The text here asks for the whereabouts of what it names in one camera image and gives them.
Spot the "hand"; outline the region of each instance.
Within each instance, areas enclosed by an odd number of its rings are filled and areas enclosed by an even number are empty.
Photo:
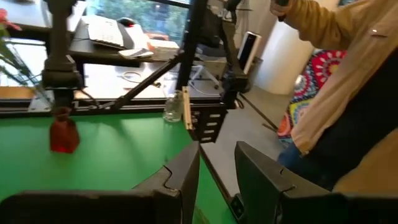
[[[269,10],[275,16],[285,16],[291,10],[293,1],[295,0],[289,0],[287,6],[280,6],[276,3],[276,0],[271,0]]]

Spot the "red object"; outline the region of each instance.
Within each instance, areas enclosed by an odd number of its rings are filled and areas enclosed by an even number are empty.
[[[0,9],[0,24],[4,24],[5,26],[11,26],[16,30],[22,30],[19,26],[7,20],[7,11],[5,9]]]
[[[50,147],[54,152],[73,153],[79,146],[80,137],[76,123],[69,118],[70,108],[56,108],[55,121],[50,127]]]

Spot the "colorful patterned fabric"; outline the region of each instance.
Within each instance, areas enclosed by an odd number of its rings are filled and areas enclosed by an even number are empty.
[[[316,50],[311,56],[277,132],[279,141],[284,147],[292,142],[290,136],[292,128],[344,56],[345,52],[339,50]]]

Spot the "white pillar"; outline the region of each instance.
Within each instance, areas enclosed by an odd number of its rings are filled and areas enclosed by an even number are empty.
[[[317,1],[328,9],[335,9],[339,2]],[[299,39],[296,30],[284,22],[276,22],[262,53],[263,62],[258,73],[253,74],[256,76],[254,84],[270,93],[288,95],[293,91],[295,81],[313,50],[310,42]]]

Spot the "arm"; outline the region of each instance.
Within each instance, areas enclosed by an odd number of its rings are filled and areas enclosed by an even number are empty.
[[[329,11],[312,0],[291,0],[286,23],[297,29],[300,39],[310,41],[319,49],[345,50],[354,39],[364,13],[372,0],[355,3]]]

